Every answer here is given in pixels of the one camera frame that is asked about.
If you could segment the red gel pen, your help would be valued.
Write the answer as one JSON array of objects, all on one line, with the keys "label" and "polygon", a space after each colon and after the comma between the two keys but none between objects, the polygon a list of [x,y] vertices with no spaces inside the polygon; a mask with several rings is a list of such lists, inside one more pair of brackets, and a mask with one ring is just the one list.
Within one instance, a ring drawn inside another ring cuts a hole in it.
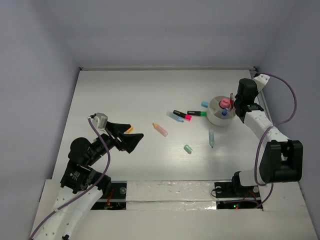
[{"label": "red gel pen", "polygon": [[229,95],[229,102],[230,102],[230,108],[232,109],[234,107],[234,99],[233,99],[233,92]]}]

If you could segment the blue spray bottle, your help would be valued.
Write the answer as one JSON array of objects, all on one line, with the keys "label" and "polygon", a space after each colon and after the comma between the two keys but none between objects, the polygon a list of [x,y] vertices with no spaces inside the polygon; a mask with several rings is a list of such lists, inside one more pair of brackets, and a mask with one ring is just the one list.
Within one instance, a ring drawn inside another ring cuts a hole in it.
[{"label": "blue spray bottle", "polygon": [[226,119],[228,117],[228,112],[229,112],[228,108],[223,109],[221,112],[221,119]]}]

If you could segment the blue marker cap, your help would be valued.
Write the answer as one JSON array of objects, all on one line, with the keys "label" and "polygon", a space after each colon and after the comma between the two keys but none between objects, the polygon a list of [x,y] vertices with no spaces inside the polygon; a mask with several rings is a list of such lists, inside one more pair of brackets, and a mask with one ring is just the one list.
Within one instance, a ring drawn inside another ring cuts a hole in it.
[{"label": "blue marker cap", "polygon": [[204,108],[208,108],[209,107],[209,103],[207,101],[202,101],[201,102],[201,106]]}]

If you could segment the black pink highlighter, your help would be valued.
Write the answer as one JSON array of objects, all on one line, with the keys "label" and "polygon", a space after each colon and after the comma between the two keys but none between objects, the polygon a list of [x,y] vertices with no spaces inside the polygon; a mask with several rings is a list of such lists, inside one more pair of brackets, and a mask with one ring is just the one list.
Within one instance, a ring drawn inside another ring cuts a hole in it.
[{"label": "black pink highlighter", "polygon": [[186,114],[186,113],[183,113],[181,111],[178,111],[178,110],[174,110],[173,113],[177,116],[179,116],[180,118],[184,119],[184,120],[187,120],[187,121],[190,121],[192,119],[192,116],[189,115],[189,114]]}]

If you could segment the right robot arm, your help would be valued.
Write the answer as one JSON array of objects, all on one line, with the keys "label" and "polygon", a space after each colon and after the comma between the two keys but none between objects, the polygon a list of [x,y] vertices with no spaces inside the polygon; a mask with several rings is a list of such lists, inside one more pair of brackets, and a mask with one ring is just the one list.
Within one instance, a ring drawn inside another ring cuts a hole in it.
[{"label": "right robot arm", "polygon": [[264,109],[255,102],[270,77],[260,74],[239,80],[235,96],[235,113],[258,138],[253,170],[236,172],[230,183],[235,196],[250,188],[274,183],[298,182],[302,178],[303,144],[291,140],[272,123]]}]

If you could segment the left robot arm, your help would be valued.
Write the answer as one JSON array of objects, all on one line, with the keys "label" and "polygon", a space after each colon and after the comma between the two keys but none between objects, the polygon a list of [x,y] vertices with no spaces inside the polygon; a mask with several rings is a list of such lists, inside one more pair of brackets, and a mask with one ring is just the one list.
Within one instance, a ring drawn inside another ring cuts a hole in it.
[{"label": "left robot arm", "polygon": [[93,164],[107,156],[110,151],[131,153],[144,134],[130,134],[130,124],[112,123],[103,114],[88,117],[88,123],[97,135],[93,142],[84,137],[75,139],[70,145],[68,163],[60,180],[60,187],[51,213],[33,230],[31,240],[73,240],[84,219],[95,203],[113,194],[112,180],[103,172],[93,169]]}]

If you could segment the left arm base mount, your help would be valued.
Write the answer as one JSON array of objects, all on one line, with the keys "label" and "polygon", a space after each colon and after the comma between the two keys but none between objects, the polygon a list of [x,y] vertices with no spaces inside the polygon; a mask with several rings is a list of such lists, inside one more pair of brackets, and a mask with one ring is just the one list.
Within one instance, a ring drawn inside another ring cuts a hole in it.
[{"label": "left arm base mount", "polygon": [[91,210],[126,210],[127,182],[115,181],[111,183],[109,195],[101,197]]}]

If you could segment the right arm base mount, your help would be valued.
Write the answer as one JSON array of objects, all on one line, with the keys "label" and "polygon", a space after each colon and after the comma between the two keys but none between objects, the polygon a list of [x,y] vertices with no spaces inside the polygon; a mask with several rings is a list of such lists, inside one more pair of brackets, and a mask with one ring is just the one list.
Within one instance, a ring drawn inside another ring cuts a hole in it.
[{"label": "right arm base mount", "polygon": [[262,203],[258,186],[234,186],[231,181],[215,182],[210,195],[218,210],[255,209]]}]

